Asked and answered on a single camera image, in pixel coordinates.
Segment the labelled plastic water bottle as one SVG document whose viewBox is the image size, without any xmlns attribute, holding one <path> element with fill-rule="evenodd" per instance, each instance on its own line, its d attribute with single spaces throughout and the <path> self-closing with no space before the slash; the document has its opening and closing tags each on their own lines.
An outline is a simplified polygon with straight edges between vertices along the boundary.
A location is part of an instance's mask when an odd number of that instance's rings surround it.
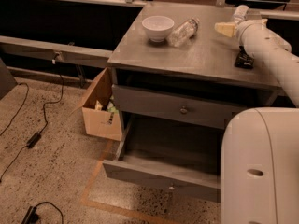
<svg viewBox="0 0 299 224">
<path fill-rule="evenodd" d="M 235 9 L 235 12 L 233 14 L 233 23 L 239 24 L 239 23 L 243 22 L 246 19 L 248 12 L 249 12 L 248 6 L 246 6 L 246 5 L 238 6 Z"/>
</svg>

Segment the clear crushed plastic bottle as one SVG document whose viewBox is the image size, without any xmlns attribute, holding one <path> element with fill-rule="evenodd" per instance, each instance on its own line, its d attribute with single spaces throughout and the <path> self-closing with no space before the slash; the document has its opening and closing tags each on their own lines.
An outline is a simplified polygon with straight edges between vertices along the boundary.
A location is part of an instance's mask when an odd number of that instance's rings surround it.
<svg viewBox="0 0 299 224">
<path fill-rule="evenodd" d="M 199 28 L 199 19 L 190 18 L 183 22 L 178 28 L 171 32 L 167 38 L 168 44 L 172 47 L 180 47 L 191 37 L 196 35 Z"/>
</svg>

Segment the grey drawer cabinet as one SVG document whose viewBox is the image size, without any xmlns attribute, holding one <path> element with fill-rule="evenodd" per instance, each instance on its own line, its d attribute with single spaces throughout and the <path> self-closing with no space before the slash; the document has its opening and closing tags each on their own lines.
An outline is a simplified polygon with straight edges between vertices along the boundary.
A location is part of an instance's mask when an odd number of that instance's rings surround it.
<svg viewBox="0 0 299 224">
<path fill-rule="evenodd" d="M 215 23 L 230 20 L 232 13 L 229 8 L 209 6 L 144 7 L 109 59 L 113 85 L 246 108 L 272 104 L 281 90 L 278 82 L 261 62 L 251 70 L 235 67 L 237 41 L 214 29 Z M 199 31 L 178 48 L 166 41 L 153 42 L 142 27 L 142 21 L 153 15 L 170 17 L 175 23 L 196 17 Z M 138 114 L 120 113 L 125 132 L 130 117 Z"/>
</svg>

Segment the upper grey drawer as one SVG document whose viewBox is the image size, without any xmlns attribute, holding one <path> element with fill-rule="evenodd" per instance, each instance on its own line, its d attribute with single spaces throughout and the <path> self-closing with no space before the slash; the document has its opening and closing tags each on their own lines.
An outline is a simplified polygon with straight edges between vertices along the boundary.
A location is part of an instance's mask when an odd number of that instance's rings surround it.
<svg viewBox="0 0 299 224">
<path fill-rule="evenodd" d="M 245 106 L 195 99 L 175 94 L 113 85 L 115 105 L 120 111 L 160 119 L 224 129 Z"/>
</svg>

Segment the open lower grey drawer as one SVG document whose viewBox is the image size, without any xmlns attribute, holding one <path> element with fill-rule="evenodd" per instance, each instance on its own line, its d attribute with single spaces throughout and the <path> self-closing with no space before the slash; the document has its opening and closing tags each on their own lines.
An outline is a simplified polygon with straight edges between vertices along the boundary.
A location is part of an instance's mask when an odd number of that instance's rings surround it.
<svg viewBox="0 0 299 224">
<path fill-rule="evenodd" d="M 222 135 L 222 129 L 132 115 L 104 169 L 109 178 L 217 203 Z"/>
</svg>

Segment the black snack packet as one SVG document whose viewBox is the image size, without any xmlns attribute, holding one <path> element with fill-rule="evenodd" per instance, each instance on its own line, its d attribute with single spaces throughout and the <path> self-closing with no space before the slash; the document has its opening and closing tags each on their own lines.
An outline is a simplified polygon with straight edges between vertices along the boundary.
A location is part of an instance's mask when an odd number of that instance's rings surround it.
<svg viewBox="0 0 299 224">
<path fill-rule="evenodd" d="M 239 52 L 235 59 L 235 67 L 243 69 L 252 69 L 254 59 L 251 58 L 246 52 L 243 46 L 239 47 Z"/>
</svg>

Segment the white ceramic bowl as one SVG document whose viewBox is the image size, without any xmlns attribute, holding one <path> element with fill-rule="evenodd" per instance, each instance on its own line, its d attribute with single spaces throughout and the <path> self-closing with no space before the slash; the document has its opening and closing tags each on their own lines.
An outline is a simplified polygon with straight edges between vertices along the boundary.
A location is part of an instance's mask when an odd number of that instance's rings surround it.
<svg viewBox="0 0 299 224">
<path fill-rule="evenodd" d="M 174 21 L 166 16 L 150 16 L 142 21 L 147 37 L 153 42 L 164 41 L 174 27 Z"/>
</svg>

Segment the cardboard box with items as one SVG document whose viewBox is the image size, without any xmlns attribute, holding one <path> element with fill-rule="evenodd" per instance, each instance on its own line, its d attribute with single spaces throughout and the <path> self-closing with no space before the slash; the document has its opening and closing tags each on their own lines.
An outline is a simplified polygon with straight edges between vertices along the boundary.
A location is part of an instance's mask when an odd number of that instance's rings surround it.
<svg viewBox="0 0 299 224">
<path fill-rule="evenodd" d="M 95 77 L 74 108 L 78 109 L 83 114 L 86 134 L 121 140 L 121 121 L 112 104 L 112 79 L 108 68 Z"/>
</svg>

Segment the grey metal railing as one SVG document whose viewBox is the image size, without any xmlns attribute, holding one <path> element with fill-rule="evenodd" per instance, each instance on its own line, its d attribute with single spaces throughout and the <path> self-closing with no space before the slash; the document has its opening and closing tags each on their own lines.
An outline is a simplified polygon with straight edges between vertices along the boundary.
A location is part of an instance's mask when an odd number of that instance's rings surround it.
<svg viewBox="0 0 299 224">
<path fill-rule="evenodd" d="M 5 54 L 104 68 L 112 52 L 57 43 L 0 36 L 0 49 Z"/>
</svg>

